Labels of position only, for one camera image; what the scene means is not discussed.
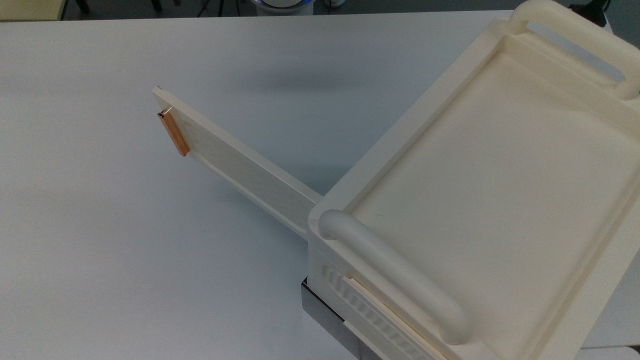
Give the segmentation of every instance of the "tray rim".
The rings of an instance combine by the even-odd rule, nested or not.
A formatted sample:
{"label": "tray rim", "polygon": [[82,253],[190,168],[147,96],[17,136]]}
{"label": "tray rim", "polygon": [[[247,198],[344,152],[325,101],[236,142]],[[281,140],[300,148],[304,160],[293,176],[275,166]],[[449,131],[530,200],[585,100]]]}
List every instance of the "tray rim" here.
{"label": "tray rim", "polygon": [[[396,161],[412,146],[425,130],[439,117],[446,107],[457,98],[475,75],[501,50],[502,39],[524,42],[504,30],[506,19],[497,19],[469,45],[456,61],[426,90],[418,101],[376,142],[376,144],[351,168],[351,170],[323,197],[312,209],[308,218],[310,227],[310,244],[317,249],[330,249],[340,259],[341,270],[356,273],[363,282],[373,287],[368,289],[380,296],[384,303],[402,303],[393,299],[393,294],[385,293],[376,285],[379,274],[369,266],[362,266],[362,261],[354,261],[354,253],[347,254],[344,247],[335,246],[323,240],[318,233],[318,220],[322,213],[329,209],[338,209],[349,213],[376,186],[378,181],[391,169]],[[526,36],[534,34],[525,31]],[[621,102],[621,106],[631,108],[640,113],[640,101]],[[584,338],[596,322],[609,297],[615,290],[627,267],[640,249],[640,241],[634,238],[639,233],[639,226],[633,219],[640,218],[640,176],[626,190],[627,201],[616,217],[617,231],[608,239],[601,241],[588,260],[588,264],[580,272],[580,277],[573,282],[570,290],[562,300],[563,305],[543,327],[539,336],[533,336],[527,349],[522,352],[523,359],[572,359],[582,345]],[[393,310],[410,325],[415,326],[419,320],[404,309]],[[455,351],[456,346],[439,343],[438,347],[448,347]]]}

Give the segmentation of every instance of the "white container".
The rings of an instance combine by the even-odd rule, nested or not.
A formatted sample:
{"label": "white container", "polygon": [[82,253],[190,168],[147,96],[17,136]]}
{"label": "white container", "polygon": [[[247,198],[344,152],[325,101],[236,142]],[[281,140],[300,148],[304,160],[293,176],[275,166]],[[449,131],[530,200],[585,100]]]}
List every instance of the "white container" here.
{"label": "white container", "polygon": [[493,21],[324,198],[154,93],[183,153],[309,241],[309,286],[383,359],[570,360],[640,248],[639,90],[640,51],[528,1]]}

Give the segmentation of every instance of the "cream plastic arm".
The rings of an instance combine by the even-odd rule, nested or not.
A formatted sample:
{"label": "cream plastic arm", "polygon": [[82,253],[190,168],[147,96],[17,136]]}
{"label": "cream plastic arm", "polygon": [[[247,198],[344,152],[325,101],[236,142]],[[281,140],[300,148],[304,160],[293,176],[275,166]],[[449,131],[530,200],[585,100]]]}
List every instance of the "cream plastic arm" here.
{"label": "cream plastic arm", "polygon": [[506,25],[512,35],[521,34],[529,21],[554,30],[568,40],[614,65],[624,75],[614,89],[621,100],[631,100],[640,92],[640,50],[596,24],[551,0],[529,0],[516,8]]}
{"label": "cream plastic arm", "polygon": [[318,229],[323,238],[345,243],[436,320],[446,343],[469,340],[472,322],[464,308],[366,225],[343,211],[327,210],[320,216]]}

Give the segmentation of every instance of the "cable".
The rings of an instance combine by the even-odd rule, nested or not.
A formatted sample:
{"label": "cable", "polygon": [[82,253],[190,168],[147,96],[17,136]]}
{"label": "cable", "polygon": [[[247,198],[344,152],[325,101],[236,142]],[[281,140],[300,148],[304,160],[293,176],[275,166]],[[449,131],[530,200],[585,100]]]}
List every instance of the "cable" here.
{"label": "cable", "polygon": [[202,13],[204,13],[204,10],[206,10],[206,9],[207,9],[207,5],[209,4],[209,1],[210,1],[210,0],[206,0],[206,1],[204,2],[204,5],[202,5],[202,9],[200,9],[200,12],[198,13],[198,16],[196,16],[196,17],[200,17],[200,16],[202,15]]}
{"label": "cable", "polygon": [[[209,5],[209,1],[211,0],[206,0],[204,2],[204,5],[202,5],[202,9],[200,9],[200,12],[196,17],[200,17],[202,13],[204,13],[204,11],[207,9],[207,5]],[[225,0],[220,0],[220,5],[218,6],[218,17],[222,17],[222,6],[224,6],[224,4],[225,4]]]}

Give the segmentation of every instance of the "metal base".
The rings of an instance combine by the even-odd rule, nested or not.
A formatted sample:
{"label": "metal base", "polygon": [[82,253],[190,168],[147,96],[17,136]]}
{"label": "metal base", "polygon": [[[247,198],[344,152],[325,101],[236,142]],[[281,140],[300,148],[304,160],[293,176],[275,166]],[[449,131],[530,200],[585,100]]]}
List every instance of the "metal base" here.
{"label": "metal base", "polygon": [[344,319],[322,301],[307,285],[304,279],[300,286],[302,308],[342,346],[360,360],[381,360],[365,343],[360,341],[346,326]]}

